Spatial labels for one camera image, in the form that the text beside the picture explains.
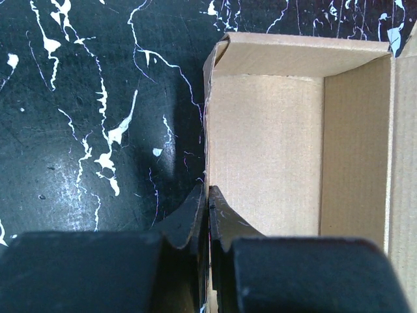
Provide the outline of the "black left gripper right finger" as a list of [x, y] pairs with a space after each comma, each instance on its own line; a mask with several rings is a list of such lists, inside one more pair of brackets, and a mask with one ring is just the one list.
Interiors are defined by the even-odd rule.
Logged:
[[212, 186], [212, 287], [220, 312], [409, 312], [394, 269], [357, 237], [267, 237]]

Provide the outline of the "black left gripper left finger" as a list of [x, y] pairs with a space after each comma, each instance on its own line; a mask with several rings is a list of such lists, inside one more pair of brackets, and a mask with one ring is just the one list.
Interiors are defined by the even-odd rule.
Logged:
[[147, 231], [31, 232], [1, 255], [2, 312], [200, 312], [206, 195]]

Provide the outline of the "brown cardboard box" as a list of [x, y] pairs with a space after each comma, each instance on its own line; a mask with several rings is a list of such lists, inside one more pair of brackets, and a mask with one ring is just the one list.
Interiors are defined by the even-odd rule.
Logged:
[[372, 240], [416, 306], [416, 33], [228, 33], [204, 65], [206, 181], [265, 235]]

